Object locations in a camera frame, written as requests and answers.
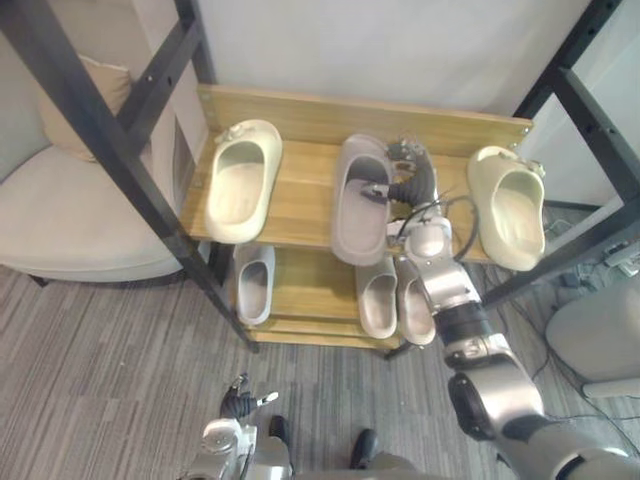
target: slipper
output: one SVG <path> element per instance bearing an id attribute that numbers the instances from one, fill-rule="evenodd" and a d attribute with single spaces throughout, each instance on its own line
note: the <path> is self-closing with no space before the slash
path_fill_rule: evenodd
<path id="1" fill-rule="evenodd" d="M 396 284 L 391 257 L 384 257 L 372 266 L 356 268 L 360 323 L 373 338 L 388 338 L 396 331 Z"/>
<path id="2" fill-rule="evenodd" d="M 542 166 L 501 147 L 473 155 L 467 177 L 480 215 L 480 240 L 498 265 L 531 270 L 544 253 Z"/>
<path id="3" fill-rule="evenodd" d="M 331 250 L 351 265 L 375 265 L 386 249 L 389 202 L 361 193 L 370 182 L 392 180 L 386 146 L 369 135 L 351 135 L 342 144 L 336 165 Z"/>
<path id="4" fill-rule="evenodd" d="M 282 139 L 269 122 L 245 120 L 216 142 L 205 225 L 217 242 L 248 242 L 260 234 L 267 218 Z"/>
<path id="5" fill-rule="evenodd" d="M 238 245 L 234 249 L 233 259 L 238 318 L 246 325 L 258 325 L 271 313 L 275 248 L 258 244 Z"/>
<path id="6" fill-rule="evenodd" d="M 427 296 L 411 260 L 396 259 L 398 277 L 398 324 L 400 333 L 414 345 L 427 345 L 436 336 Z"/>

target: gray trash bin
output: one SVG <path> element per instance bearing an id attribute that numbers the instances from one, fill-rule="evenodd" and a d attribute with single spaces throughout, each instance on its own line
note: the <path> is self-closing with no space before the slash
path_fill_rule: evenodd
<path id="1" fill-rule="evenodd" d="M 640 275 L 562 307 L 547 325 L 557 354 L 591 382 L 640 378 Z"/>

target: striped carpet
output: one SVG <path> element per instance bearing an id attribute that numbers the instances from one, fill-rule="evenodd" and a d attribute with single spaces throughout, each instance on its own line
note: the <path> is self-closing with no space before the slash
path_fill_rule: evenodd
<path id="1" fill-rule="evenodd" d="M 490 273 L 495 281 L 498 272 Z M 479 267 L 472 274 L 481 287 L 487 281 Z M 571 295 L 545 283 L 519 302 L 542 328 Z M 501 310 L 532 373 L 544 349 L 511 305 Z M 504 329 L 498 312 L 491 314 Z M 175 479 L 225 388 L 244 371 L 255 393 L 280 392 L 253 421 L 290 420 L 299 471 L 344 468 L 360 429 L 373 427 L 384 449 L 429 473 L 514 478 L 489 444 L 458 429 L 441 350 L 436 342 L 390 363 L 368 350 L 330 347 L 265 344 L 253 355 L 180 274 L 40 288 L 0 267 L 0 478 Z M 553 362 L 537 383 L 549 412 L 593 413 Z M 640 400 L 597 404 L 615 416 L 640 414 Z M 626 448 L 607 422 L 575 422 Z M 640 444 L 640 422 L 623 427 Z"/>

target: wooden shelf board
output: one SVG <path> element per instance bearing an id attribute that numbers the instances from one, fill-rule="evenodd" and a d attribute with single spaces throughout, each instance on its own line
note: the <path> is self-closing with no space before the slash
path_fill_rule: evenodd
<path id="1" fill-rule="evenodd" d="M 487 145 L 518 144 L 532 126 L 524 118 L 228 85 L 199 85 L 198 94 L 212 130 L 261 118 L 285 140 L 330 145 L 355 132 L 383 141 L 409 132 L 432 154 L 470 157 Z"/>
<path id="2" fill-rule="evenodd" d="M 214 134 L 203 149 L 180 215 L 189 235 L 210 240 L 205 228 L 206 199 L 215 152 Z M 267 222 L 258 242 L 280 247 L 328 250 L 331 235 L 333 175 L 340 146 L 321 143 L 284 141 L 280 170 L 271 197 Z M 450 197 L 469 192 L 466 180 L 467 158 L 433 155 L 438 175 L 438 189 Z M 454 252 L 466 242 L 471 231 L 469 207 L 451 208 L 449 219 L 456 232 Z M 469 262 L 488 262 L 480 241 L 465 257 Z"/>
<path id="3" fill-rule="evenodd" d="M 330 252 L 276 249 L 271 312 L 276 316 L 351 320 L 359 328 L 353 267 Z"/>
<path id="4" fill-rule="evenodd" d="M 259 330 L 250 331 L 250 335 L 258 342 L 291 343 L 295 345 L 320 345 L 327 347 L 353 347 L 392 350 L 399 347 L 401 344 L 400 339 L 396 337 L 391 337 L 384 340 L 376 340 L 373 338 L 363 337 L 267 332 Z"/>

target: robotic hand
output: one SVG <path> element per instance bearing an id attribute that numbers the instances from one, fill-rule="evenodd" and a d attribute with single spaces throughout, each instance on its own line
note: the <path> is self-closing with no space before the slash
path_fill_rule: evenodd
<path id="1" fill-rule="evenodd" d="M 492 331 L 480 296 L 458 262 L 462 255 L 452 253 L 451 224 L 441 211 L 446 201 L 438 198 L 426 148 L 402 141 L 390 145 L 388 155 L 415 163 L 414 176 L 390 186 L 367 185 L 362 194 L 413 207 L 395 238 L 422 280 L 445 363 L 456 372 L 448 388 L 460 428 L 476 440 L 493 442 L 522 478 L 638 478 L 640 462 L 545 416 L 538 389 L 506 338 Z"/>
<path id="2" fill-rule="evenodd" d="M 258 429 L 255 425 L 241 426 L 239 420 L 276 400 L 278 392 L 262 398 L 252 397 L 248 391 L 241 393 L 248 382 L 248 375 L 243 373 L 231 384 L 220 404 L 220 418 L 205 427 L 200 450 L 180 480 L 245 478 L 250 467 L 254 470 L 251 478 L 289 477 L 290 462 L 284 444 L 267 445 L 269 458 L 275 462 L 253 462 Z"/>
<path id="3" fill-rule="evenodd" d="M 545 416 L 538 389 L 506 338 L 492 331 L 480 296 L 459 263 L 474 235 L 461 252 L 452 252 L 451 224 L 442 213 L 442 206 L 452 200 L 438 198 L 435 170 L 426 148 L 417 141 L 401 141 L 389 146 L 388 155 L 393 161 L 412 163 L 413 177 L 400 184 L 369 184 L 362 194 L 413 208 L 406 220 L 390 229 L 394 240 L 403 245 L 402 258 L 411 262 L 421 279 L 444 344 L 445 363 L 455 371 L 448 389 L 460 428 L 478 441 L 493 442 L 505 463 L 522 478 L 639 478 L 636 459 L 581 434 L 567 422 Z M 241 375 L 225 394 L 222 418 L 205 428 L 200 452 L 182 479 L 291 476 L 282 442 L 258 448 L 252 462 L 256 427 L 241 427 L 238 420 L 275 400 L 277 393 L 261 399 L 240 393 L 247 380 Z M 393 478 L 401 477 L 395 473 Z M 313 478 L 335 477 L 364 478 L 355 473 Z M 376 476 L 367 474 L 367 478 Z"/>

